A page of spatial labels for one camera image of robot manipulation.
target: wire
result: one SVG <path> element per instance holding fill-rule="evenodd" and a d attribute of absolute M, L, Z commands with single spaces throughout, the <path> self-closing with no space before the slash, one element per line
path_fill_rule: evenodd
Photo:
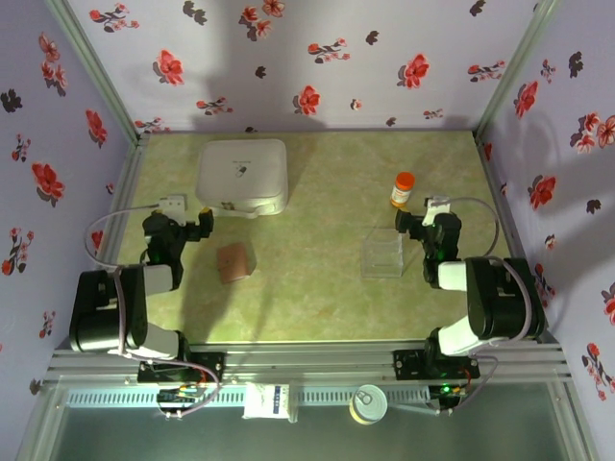
<path fill-rule="evenodd" d="M 169 411 L 165 412 L 162 409 L 160 409 L 160 411 L 162 411 L 162 413 L 164 413 L 164 415 L 167 418 L 175 418 L 175 419 L 180 419 L 182 416 L 189 415 L 190 413 L 194 413 L 195 411 L 200 410 L 201 408 L 206 406 L 208 403 L 213 401 L 218 396 L 218 394 L 220 393 L 220 389 L 222 388 L 220 379 L 218 379 L 218 376 L 216 376 L 216 374 L 211 369 L 201 364 L 198 364 L 198 363 L 186 362 L 183 360 L 176 360 L 176 359 L 142 357 L 132 352 L 126 352 L 126 300 L 124 298 L 124 290 L 122 289 L 122 284 L 120 282 L 121 272 L 122 272 L 122 266 L 117 266 L 115 268 L 115 271 L 113 271 L 113 281 L 115 283 L 115 291 L 117 292 L 117 310 L 119 310 L 119 333 L 118 333 L 119 334 L 119 345 L 117 347 L 118 353 L 122 357 L 130 358 L 132 360 L 137 360 L 139 362 L 147 362 L 150 365 L 152 363 L 165 363 L 168 365 L 177 365 L 181 367 L 187 367 L 187 368 L 199 370 L 201 372 L 202 379 L 203 377 L 205 377 L 205 375 L 211 376 L 211 378 L 215 382 L 216 387 L 202 401 L 195 403 L 194 405 L 190 406 L 186 410 L 177 410 L 176 413 L 171 413 Z"/>
<path fill-rule="evenodd" d="M 498 239 L 500 238 L 500 219 L 498 218 L 498 213 L 496 212 L 496 210 L 493 209 L 493 207 L 489 205 L 486 201 L 477 199 L 476 197 L 456 197 L 454 199 L 449 199 L 443 202 L 434 203 L 433 205 L 435 206 L 449 205 L 449 204 L 454 204 L 455 202 L 475 202 L 477 204 L 483 205 L 485 208 L 489 210 L 489 212 L 493 216 L 493 221 L 496 227 L 495 227 L 495 233 L 493 235 L 493 241 L 491 242 L 491 246 L 489 247 L 489 249 L 483 256 L 491 255 L 493 250 L 496 248 L 496 245 L 498 244 Z"/>
<path fill-rule="evenodd" d="M 122 267 L 117 266 L 113 271 L 113 282 L 115 283 L 115 293 L 117 294 L 117 310 L 119 311 L 119 344 L 117 353 L 124 356 L 126 353 L 126 299 L 122 289 L 121 276 Z"/>
<path fill-rule="evenodd" d="M 470 390 L 470 385 L 472 384 L 472 375 L 470 375 L 470 372 L 468 372 L 465 368 L 463 368 L 462 370 L 468 378 L 468 382 L 465 384 L 465 387 L 463 389 L 465 390 L 465 392 L 468 392 Z"/>
<path fill-rule="evenodd" d="M 490 346 L 496 346 L 496 347 L 501 346 L 501 345 L 510 345 L 512 343 L 516 343 L 517 341 L 525 338 L 526 335 L 528 334 L 529 327 L 531 325 L 531 318 L 532 318 L 531 299 L 529 297 L 529 291 L 526 285 L 523 283 L 523 280 L 521 279 L 521 276 L 519 275 L 519 273 L 515 271 L 514 268 L 510 264 L 508 264 L 506 261 L 504 261 L 503 259 L 497 256 L 488 256 L 487 259 L 490 259 L 492 261 L 496 261 L 502 264 L 504 268 L 508 271 L 508 273 L 515 279 L 515 281 L 517 282 L 517 285 L 519 286 L 519 290 L 521 290 L 521 296 L 523 297 L 523 302 L 526 306 L 526 319 L 523 322 L 521 331 L 519 331 L 519 333 L 516 336 L 508 340 L 499 341 L 496 343 L 489 343 Z"/>
<path fill-rule="evenodd" d="M 143 264 L 145 260 L 145 256 L 147 256 L 147 248 L 141 252 L 141 256 L 138 257 L 138 263 Z"/>
<path fill-rule="evenodd" d="M 514 270 L 514 268 L 510 264 L 508 264 L 506 261 L 504 261 L 500 257 L 488 256 L 487 259 L 490 259 L 492 261 L 496 261 L 496 262 L 499 262 L 500 264 L 502 264 L 504 266 L 504 268 L 508 271 L 508 273 L 515 279 L 515 281 L 519 285 L 519 289 L 521 290 L 521 295 L 523 296 L 523 301 L 524 301 L 524 304 L 526 306 L 526 319 L 525 319 L 525 321 L 523 323 L 523 326 L 521 327 L 521 331 L 519 331 L 519 333 L 516 336 L 514 336 L 513 338 L 511 338 L 509 340 L 499 341 L 499 342 L 496 342 L 496 343 L 487 343 L 487 344 L 483 345 L 482 347 L 479 347 L 479 348 L 475 349 L 472 352 L 471 356 L 473 356 L 475 358 L 479 358 L 479 359 L 493 360 L 495 362 L 495 365 L 494 365 L 493 369 L 491 369 L 489 374 L 485 377 L 485 379 L 479 384 L 479 386 L 477 386 L 477 388 L 474 390 L 474 392 L 472 394 L 470 394 L 458 406 L 455 407 L 455 411 L 458 410 L 459 408 L 464 407 L 468 403 L 468 401 L 471 401 L 472 399 L 474 399 L 476 397 L 476 395 L 487 384 L 487 381 L 489 379 L 491 379 L 491 377 L 493 376 L 493 374 L 496 371 L 496 368 L 498 368 L 498 363 L 499 362 L 498 362 L 498 358 L 497 357 L 494 357 L 493 355 L 476 355 L 476 353 L 478 351 L 480 351 L 481 349 L 484 349 L 485 347 L 489 347 L 489 346 L 499 347 L 501 345 L 510 345 L 510 344 L 516 343 L 517 341 L 519 341 L 519 340 L 521 340 L 521 339 L 526 337 L 526 335 L 528 334 L 528 331 L 529 331 L 529 327 L 531 325 L 531 318 L 532 318 L 532 315 L 531 315 L 531 299 L 529 298 L 528 288 L 523 283 L 523 280 L 521 279 L 521 276 L 519 275 L 519 273 L 517 271 Z"/>
<path fill-rule="evenodd" d="M 475 358 L 479 358 L 482 360 L 493 360 L 495 363 L 493 365 L 493 368 L 489 371 L 488 375 L 484 378 L 484 380 L 482 381 L 481 384 L 479 384 L 477 386 L 477 388 L 474 390 L 474 392 L 472 394 L 470 394 L 468 397 L 466 397 L 464 400 L 462 400 L 458 406 L 456 406 L 455 408 L 453 408 L 454 411 L 457 411 L 461 408 L 463 408 L 464 406 L 466 406 L 470 401 L 472 401 L 473 399 L 476 398 L 476 396 L 480 393 L 480 391 L 484 388 L 484 386 L 487 384 L 487 381 L 489 379 L 491 379 L 491 377 L 493 376 L 493 374 L 496 371 L 496 368 L 498 368 L 498 364 L 500 363 L 498 358 L 493 356 L 493 355 L 475 355 Z"/>
<path fill-rule="evenodd" d="M 86 232 L 84 233 L 84 247 L 86 248 L 86 253 L 87 256 L 94 261 L 96 264 L 98 264 L 99 266 L 105 267 L 107 269 L 117 269 L 118 267 L 120 267 L 118 264 L 112 264 L 110 262 L 106 262 L 103 261 L 102 259 L 99 259 L 98 257 L 96 257 L 96 254 L 92 252 L 92 250 L 89 248 L 89 246 L 87 245 L 87 242 L 89 241 L 89 237 L 91 234 L 92 229 L 97 226 L 98 224 L 100 224 L 101 222 L 113 217 L 113 216 L 118 216 L 120 214 L 124 214 L 124 213 L 130 213 L 131 211 L 137 211 L 139 209 L 150 209 L 150 208 L 157 208 L 159 206 L 159 204 L 152 204 L 152 205 L 145 205 L 145 206 L 135 206 L 132 208 L 125 208 L 125 209 L 118 209 L 117 211 L 113 211 L 111 213 L 107 213 L 104 216 L 101 216 L 100 218 L 96 219 L 95 221 L 92 221 L 89 226 L 87 226 L 86 228 Z"/>

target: white box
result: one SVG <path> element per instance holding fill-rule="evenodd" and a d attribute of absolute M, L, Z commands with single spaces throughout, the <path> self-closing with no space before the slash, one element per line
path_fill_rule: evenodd
<path fill-rule="evenodd" d="M 284 143 L 279 139 L 208 142 L 199 158 L 196 196 L 216 216 L 281 213 L 288 202 Z"/>

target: glass panel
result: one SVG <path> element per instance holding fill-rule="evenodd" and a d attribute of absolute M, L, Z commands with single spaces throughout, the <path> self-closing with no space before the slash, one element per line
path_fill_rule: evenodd
<path fill-rule="evenodd" d="M 389 408 L 371 426 L 347 407 L 301 407 L 299 422 L 211 408 L 166 421 L 150 408 L 67 409 L 51 459 L 216 461 L 565 460 L 543 384 L 490 385 L 452 417 Z"/>

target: pill bottle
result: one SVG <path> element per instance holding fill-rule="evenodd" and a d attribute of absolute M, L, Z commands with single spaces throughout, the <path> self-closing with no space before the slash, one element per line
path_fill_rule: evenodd
<path fill-rule="evenodd" d="M 395 179 L 393 192 L 391 193 L 391 204 L 397 208 L 401 208 L 410 198 L 410 193 L 414 187 L 414 175 L 410 172 L 403 171 Z"/>

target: transparent box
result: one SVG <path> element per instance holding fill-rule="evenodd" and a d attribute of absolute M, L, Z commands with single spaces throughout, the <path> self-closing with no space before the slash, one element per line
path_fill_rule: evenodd
<path fill-rule="evenodd" d="M 365 279 L 394 279 L 402 276 L 402 235 L 395 229 L 373 229 L 363 241 L 361 276 Z"/>

